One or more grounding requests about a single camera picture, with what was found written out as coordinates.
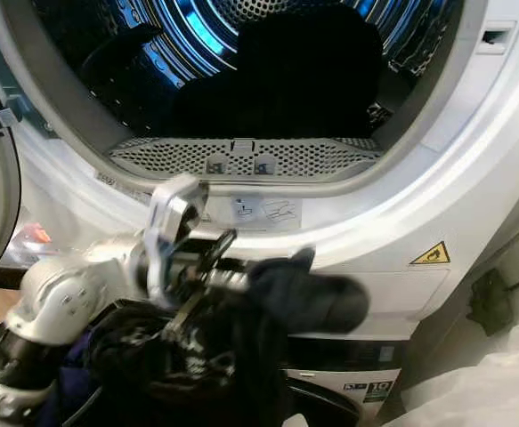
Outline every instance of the label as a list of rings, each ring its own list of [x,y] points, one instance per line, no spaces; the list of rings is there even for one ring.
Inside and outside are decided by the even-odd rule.
[[[445,246],[445,242],[439,242],[423,255],[420,255],[418,258],[412,261],[410,264],[449,264],[450,262],[451,259],[449,257],[449,253],[447,252],[447,246]]]
[[[101,182],[104,182],[105,184],[112,187],[119,193],[123,193],[129,196],[130,198],[133,198],[137,202],[141,202],[143,205],[150,205],[150,194],[143,193],[142,191],[136,191],[134,189],[129,189],[128,187],[125,187],[124,185],[119,183],[115,178],[112,178],[101,172],[97,172],[95,178]]]
[[[366,391],[366,396],[364,397],[363,403],[382,402],[386,400],[388,394],[390,394],[392,386],[393,381],[368,384],[368,391]]]
[[[345,384],[344,391],[366,390],[367,383]]]
[[[293,198],[214,197],[208,200],[202,221],[238,230],[298,230],[302,207],[303,201]]]
[[[380,349],[380,357],[378,362],[387,363],[393,360],[393,353],[395,352],[395,347],[392,345],[385,345]]]

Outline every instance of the yellow warning triangle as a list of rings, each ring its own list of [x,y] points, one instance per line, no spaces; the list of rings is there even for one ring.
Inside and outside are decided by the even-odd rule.
[[[451,262],[445,242],[439,242],[423,255],[420,255],[411,264],[448,264]]]

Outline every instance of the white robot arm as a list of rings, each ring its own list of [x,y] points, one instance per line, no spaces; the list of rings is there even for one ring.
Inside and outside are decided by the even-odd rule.
[[[208,286],[247,286],[245,274],[214,269],[234,232],[199,254],[180,250],[206,200],[199,180],[178,175],[154,191],[143,234],[117,236],[80,256],[43,260],[29,269],[20,303],[0,326],[0,419],[17,423],[31,416],[50,392],[69,346],[116,300],[169,307],[186,277]]]

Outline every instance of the laundry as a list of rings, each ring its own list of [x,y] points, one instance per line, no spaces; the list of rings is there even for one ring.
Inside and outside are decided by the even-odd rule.
[[[338,278],[309,275],[312,257],[307,249],[291,259],[258,264],[250,273],[253,292],[206,295],[174,342],[162,334],[174,313],[144,302],[113,310],[93,328],[77,358],[81,372],[61,370],[69,375],[61,383],[70,383],[72,376],[89,378],[83,381],[88,395],[60,388],[39,425],[55,425],[52,416],[75,411],[75,394],[86,403],[97,388],[102,392],[78,425],[213,425],[209,420],[222,420],[223,426],[282,425],[292,415],[280,369],[288,333],[344,332],[368,309],[367,296],[355,283],[343,278],[338,286]],[[268,286],[275,278],[280,280]],[[350,318],[356,323],[333,323],[336,301],[354,301],[353,290]],[[71,407],[63,407],[67,402]]]
[[[237,71],[191,80],[180,90],[168,136],[369,136],[382,42],[352,7],[246,23],[236,55]]]

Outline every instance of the washing machine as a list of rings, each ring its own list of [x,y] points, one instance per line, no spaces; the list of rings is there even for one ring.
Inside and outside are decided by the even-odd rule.
[[[369,133],[193,138],[162,131],[170,97],[235,70],[241,26],[325,2],[0,0],[2,265],[139,230],[154,187],[195,174],[210,184],[195,236],[236,228],[229,256],[250,260],[315,246],[317,271],[368,289],[359,328],[292,337],[287,368],[374,415],[519,198],[519,0],[338,3],[383,42]],[[123,62],[111,44],[141,24],[159,32]],[[102,84],[83,72],[99,58]]]

